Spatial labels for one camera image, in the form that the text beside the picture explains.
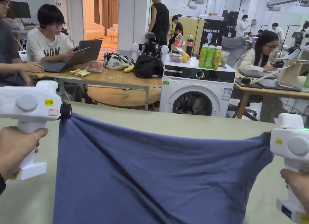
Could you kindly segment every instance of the bottle label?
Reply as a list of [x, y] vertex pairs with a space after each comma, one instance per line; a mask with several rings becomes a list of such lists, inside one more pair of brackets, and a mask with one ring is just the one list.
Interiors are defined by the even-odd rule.
[[188, 42], [186, 43], [186, 46], [188, 46], [188, 47], [193, 47], [193, 42], [188, 41]]
[[182, 47], [182, 40], [175, 40], [175, 44], [176, 47]]

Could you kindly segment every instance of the black wristband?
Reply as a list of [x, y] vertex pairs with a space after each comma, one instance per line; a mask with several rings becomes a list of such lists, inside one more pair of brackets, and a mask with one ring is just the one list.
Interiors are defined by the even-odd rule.
[[0, 195], [4, 192], [7, 188], [7, 184], [5, 184], [4, 178], [0, 174]]

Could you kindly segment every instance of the washing machine door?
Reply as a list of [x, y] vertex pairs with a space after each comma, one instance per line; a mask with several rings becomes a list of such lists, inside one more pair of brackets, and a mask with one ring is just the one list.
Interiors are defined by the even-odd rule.
[[185, 87], [177, 91], [170, 99], [170, 112], [178, 114], [216, 116], [219, 114], [219, 102], [215, 94], [205, 87]]

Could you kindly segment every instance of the washing machine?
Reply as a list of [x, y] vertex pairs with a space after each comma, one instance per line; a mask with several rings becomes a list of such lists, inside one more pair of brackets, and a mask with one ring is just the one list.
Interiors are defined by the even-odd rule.
[[186, 64], [167, 56], [160, 112], [226, 117], [235, 75], [230, 66], [208, 70], [198, 67], [196, 57]]

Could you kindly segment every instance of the round wooden table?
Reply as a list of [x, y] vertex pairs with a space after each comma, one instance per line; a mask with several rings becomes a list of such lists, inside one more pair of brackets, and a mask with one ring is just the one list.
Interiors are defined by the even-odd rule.
[[[107, 86], [90, 86], [88, 95], [98, 103], [121, 108], [144, 107], [146, 99], [146, 91]], [[150, 87], [149, 104], [154, 104], [160, 97], [160, 92]]]

